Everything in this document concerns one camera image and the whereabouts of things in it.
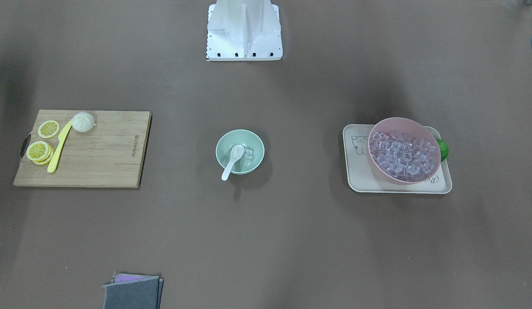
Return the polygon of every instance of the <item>light green bowl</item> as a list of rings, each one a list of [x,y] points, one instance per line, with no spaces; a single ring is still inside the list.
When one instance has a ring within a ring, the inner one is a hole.
[[[249,158],[243,156],[232,169],[232,174],[242,175],[254,171],[264,159],[264,143],[258,135],[248,130],[238,129],[225,133],[216,145],[216,159],[222,168],[230,162],[231,149],[235,145],[243,145],[245,149],[252,149],[254,153]]]

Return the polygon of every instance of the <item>lemon slice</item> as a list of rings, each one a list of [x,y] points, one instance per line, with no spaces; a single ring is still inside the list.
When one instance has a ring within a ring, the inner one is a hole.
[[[44,139],[50,139],[60,131],[60,124],[58,121],[45,121],[38,129],[39,136]]]
[[[43,141],[36,141],[29,145],[26,155],[31,161],[40,161],[49,155],[50,145]]]
[[[50,147],[50,155],[48,156],[48,159],[42,161],[42,162],[35,162],[33,161],[34,164],[37,164],[37,165],[44,165],[44,164],[49,164],[50,163],[50,160],[52,160],[52,156],[54,155],[54,148]]]
[[[46,153],[44,154],[44,157],[42,159],[39,159],[39,160],[32,160],[33,162],[42,162],[46,159],[48,159],[52,154],[50,153],[52,151],[52,146],[49,145]]]

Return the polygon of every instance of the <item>metal mount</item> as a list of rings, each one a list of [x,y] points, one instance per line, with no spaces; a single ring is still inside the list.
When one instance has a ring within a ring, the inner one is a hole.
[[[283,57],[279,8],[270,0],[218,0],[209,6],[207,61]]]

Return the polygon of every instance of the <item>white tray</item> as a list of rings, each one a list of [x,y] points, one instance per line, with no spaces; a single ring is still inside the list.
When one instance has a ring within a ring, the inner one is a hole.
[[[350,188],[357,192],[373,193],[419,193],[446,194],[453,188],[447,160],[441,163],[437,173],[424,182],[413,185],[395,185],[381,180],[373,174],[367,162],[368,142],[372,124],[349,124],[342,130],[344,155],[346,156],[346,172]],[[425,127],[436,139],[439,132],[433,127]]]

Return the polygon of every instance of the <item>green lime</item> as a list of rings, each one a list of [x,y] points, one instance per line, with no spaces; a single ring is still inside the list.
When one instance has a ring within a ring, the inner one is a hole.
[[[441,162],[449,156],[449,146],[442,139],[436,139],[439,145],[439,152],[441,152]]]

